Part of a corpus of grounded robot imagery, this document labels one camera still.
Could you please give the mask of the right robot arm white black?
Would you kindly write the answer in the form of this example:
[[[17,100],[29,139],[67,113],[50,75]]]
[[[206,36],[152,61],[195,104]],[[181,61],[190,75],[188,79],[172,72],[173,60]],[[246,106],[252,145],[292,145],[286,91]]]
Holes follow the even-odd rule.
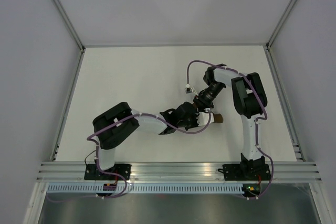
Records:
[[[260,121],[267,119],[266,93],[258,73],[243,74],[224,64],[210,65],[204,77],[207,88],[193,99],[198,110],[205,111],[214,107],[213,101],[223,88],[230,87],[233,104],[241,116],[243,125],[243,150],[238,164],[223,165],[218,172],[226,181],[270,180],[267,155],[260,147]]]

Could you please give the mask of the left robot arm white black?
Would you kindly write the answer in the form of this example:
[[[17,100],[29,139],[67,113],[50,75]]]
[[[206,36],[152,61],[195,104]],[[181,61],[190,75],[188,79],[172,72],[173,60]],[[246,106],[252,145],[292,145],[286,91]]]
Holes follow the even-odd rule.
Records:
[[[131,109],[126,102],[115,105],[92,121],[95,133],[116,123],[110,129],[97,134],[99,140],[97,175],[104,180],[114,176],[116,148],[135,131],[158,135],[172,134],[177,129],[187,131],[199,127],[198,117],[197,108],[189,102],[184,102],[176,109],[160,112],[155,117],[141,115],[139,111]]]

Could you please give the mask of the brown cloth napkin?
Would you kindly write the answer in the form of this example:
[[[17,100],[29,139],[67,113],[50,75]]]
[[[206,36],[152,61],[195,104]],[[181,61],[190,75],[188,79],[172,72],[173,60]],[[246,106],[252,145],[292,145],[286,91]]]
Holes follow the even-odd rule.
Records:
[[[207,107],[203,107],[203,106],[198,106],[198,105],[196,105],[195,103],[193,103],[193,106],[197,109],[197,113],[198,113],[199,111],[201,111],[201,112],[205,112],[205,111],[208,111],[208,110],[210,110],[211,112],[213,112],[213,111],[212,111],[212,108],[207,108]],[[216,114],[216,113],[214,113],[214,119],[215,119],[215,122],[214,122],[214,123],[223,123],[223,116],[222,116],[221,114]]]

